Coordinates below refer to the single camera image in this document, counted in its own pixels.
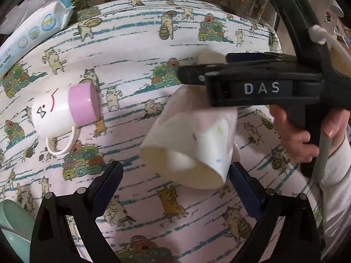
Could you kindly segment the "right hand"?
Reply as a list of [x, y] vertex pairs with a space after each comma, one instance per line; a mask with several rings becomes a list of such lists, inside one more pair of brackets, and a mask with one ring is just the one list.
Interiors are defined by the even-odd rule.
[[[281, 135], [281, 144], [288, 154], [298, 163], [309, 163], [319, 155], [319, 148], [310, 143], [311, 135], [308, 131], [295, 127], [287, 119], [286, 111], [278, 106], [271, 105], [269, 113], [274, 117], [274, 127]], [[324, 136], [331, 139], [329, 155], [334, 154], [342, 145], [350, 117], [350, 111], [332, 109], [319, 130]]]

